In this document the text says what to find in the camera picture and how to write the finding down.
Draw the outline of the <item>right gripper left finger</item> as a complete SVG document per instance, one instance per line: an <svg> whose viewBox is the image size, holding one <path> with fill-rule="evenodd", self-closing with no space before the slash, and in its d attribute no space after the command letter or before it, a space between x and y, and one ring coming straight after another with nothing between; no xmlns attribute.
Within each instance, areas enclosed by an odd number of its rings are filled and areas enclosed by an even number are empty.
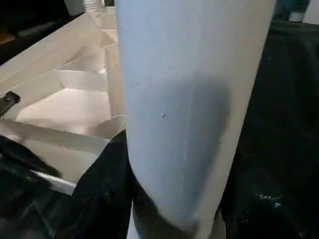
<svg viewBox="0 0 319 239"><path fill-rule="evenodd" d="M132 206L132 177L123 130L78 181L56 239L125 239Z"/></svg>

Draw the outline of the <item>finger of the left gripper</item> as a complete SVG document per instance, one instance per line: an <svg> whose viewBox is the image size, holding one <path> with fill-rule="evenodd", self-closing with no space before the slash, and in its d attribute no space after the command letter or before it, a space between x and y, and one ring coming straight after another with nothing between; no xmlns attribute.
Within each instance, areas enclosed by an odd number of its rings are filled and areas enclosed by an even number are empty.
<svg viewBox="0 0 319 239"><path fill-rule="evenodd" d="M42 161L30 149L3 135L0 136L0 154L5 159L20 166L54 177L60 177L60 172L57 169Z"/></svg>

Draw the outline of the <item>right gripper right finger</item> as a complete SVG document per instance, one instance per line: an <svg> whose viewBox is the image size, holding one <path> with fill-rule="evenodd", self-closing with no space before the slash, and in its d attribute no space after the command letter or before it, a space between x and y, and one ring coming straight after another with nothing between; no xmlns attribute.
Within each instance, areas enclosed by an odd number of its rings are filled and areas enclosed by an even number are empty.
<svg viewBox="0 0 319 239"><path fill-rule="evenodd" d="M220 211L228 239L317 239L319 176L298 182L236 153Z"/></svg>

